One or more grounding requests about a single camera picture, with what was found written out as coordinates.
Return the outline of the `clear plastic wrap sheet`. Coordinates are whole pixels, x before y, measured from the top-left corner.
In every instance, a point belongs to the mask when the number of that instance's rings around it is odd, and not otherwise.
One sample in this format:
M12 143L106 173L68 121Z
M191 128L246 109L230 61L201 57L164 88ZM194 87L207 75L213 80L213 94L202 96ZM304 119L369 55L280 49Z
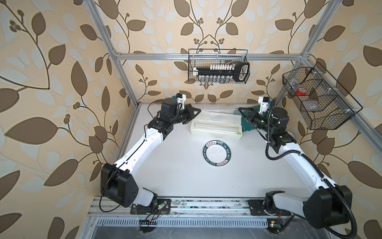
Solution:
M204 118L212 118L215 115L242 117L238 109L202 109L200 114L200 116Z

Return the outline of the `white plate green rim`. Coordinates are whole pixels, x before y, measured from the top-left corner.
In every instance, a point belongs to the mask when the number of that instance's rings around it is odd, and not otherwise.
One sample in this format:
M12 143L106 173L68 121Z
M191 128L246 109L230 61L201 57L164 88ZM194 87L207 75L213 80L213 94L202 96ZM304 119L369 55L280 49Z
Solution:
M232 153L226 143L220 140L212 140L204 146L203 157L208 164L221 167L228 164Z

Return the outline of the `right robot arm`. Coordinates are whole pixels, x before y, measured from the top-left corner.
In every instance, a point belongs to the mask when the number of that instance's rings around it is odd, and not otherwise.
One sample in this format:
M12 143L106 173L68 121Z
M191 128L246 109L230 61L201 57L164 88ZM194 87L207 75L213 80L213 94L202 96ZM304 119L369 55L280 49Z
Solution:
M315 229L326 229L340 239L353 239L358 227L351 210L353 194L347 186L339 186L303 152L295 138L287 132L289 117L279 107L269 107L265 114L258 109L238 108L244 120L257 131L264 131L265 156L271 161L284 159L309 190L305 198L276 190L266 193L264 212L275 215L284 210L299 216Z

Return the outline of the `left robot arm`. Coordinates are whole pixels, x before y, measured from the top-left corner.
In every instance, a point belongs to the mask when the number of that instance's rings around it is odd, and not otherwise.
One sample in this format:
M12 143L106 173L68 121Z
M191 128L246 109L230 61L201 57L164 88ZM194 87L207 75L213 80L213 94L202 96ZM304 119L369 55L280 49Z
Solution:
M186 96L178 93L165 98L156 116L144 126L141 139L114 164L101 169L100 197L127 208L138 205L153 212L158 208L157 194L138 186L134 176L152 151L160 145L178 123L187 124L195 119L201 109L186 104Z

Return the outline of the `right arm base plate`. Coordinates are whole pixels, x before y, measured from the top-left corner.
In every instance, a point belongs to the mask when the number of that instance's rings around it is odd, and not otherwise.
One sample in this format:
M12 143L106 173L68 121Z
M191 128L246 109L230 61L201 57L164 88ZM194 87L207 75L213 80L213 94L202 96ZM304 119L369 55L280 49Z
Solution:
M265 199L248 200L250 213L252 216L290 216L291 212L276 208L273 203L266 202Z

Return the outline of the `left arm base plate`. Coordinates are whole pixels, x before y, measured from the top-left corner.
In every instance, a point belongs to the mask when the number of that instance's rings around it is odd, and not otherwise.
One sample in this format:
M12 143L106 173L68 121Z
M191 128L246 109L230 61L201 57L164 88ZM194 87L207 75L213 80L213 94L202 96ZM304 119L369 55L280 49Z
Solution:
M149 206L142 206L132 204L130 214L131 215L149 215L150 213L159 213L160 215L169 215L171 211L171 199L155 199Z

